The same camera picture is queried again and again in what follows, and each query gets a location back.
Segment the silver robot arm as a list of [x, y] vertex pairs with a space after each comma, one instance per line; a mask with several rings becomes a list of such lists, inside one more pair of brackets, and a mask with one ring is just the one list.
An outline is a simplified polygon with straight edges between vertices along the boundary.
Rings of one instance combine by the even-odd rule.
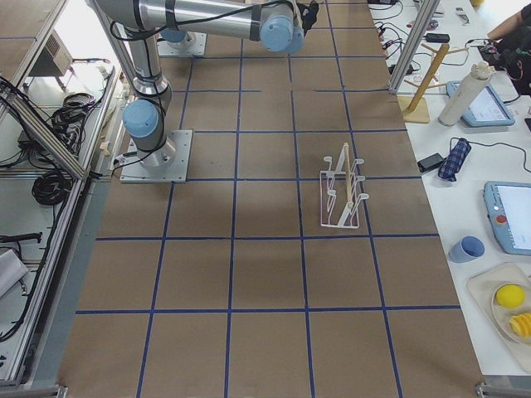
[[172, 99], [160, 59], [202, 56], [208, 34], [256, 41], [271, 52], [295, 53], [317, 21], [312, 1], [93, 1], [115, 45], [129, 53], [120, 62], [137, 99], [125, 108], [123, 122], [143, 167], [173, 161], [175, 143], [164, 130]]

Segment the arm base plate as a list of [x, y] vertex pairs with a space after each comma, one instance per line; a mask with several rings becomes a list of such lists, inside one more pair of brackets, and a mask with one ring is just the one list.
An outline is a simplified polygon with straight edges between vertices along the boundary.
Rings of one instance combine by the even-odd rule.
[[134, 152], [124, 161], [120, 169], [122, 183], [186, 182], [189, 156], [192, 147], [192, 130], [173, 130], [167, 133], [167, 140], [158, 151], [144, 158], [130, 139], [128, 150]]
[[158, 54], [166, 58], [201, 58], [204, 57], [206, 43], [205, 33], [187, 32], [179, 42], [168, 41], [160, 35], [157, 40]]

